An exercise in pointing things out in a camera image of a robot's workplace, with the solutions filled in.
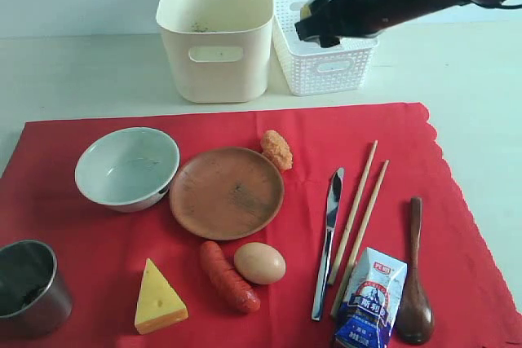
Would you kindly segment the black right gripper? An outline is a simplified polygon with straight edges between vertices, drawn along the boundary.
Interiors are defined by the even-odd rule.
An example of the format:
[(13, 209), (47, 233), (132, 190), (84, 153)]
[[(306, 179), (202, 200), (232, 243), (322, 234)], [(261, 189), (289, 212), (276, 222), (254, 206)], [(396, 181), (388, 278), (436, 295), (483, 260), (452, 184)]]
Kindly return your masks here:
[(374, 37), (392, 26), (448, 6), (449, 0), (328, 0), (328, 33), (316, 15), (299, 20), (294, 27), (300, 41), (331, 48), (340, 44), (338, 37)]

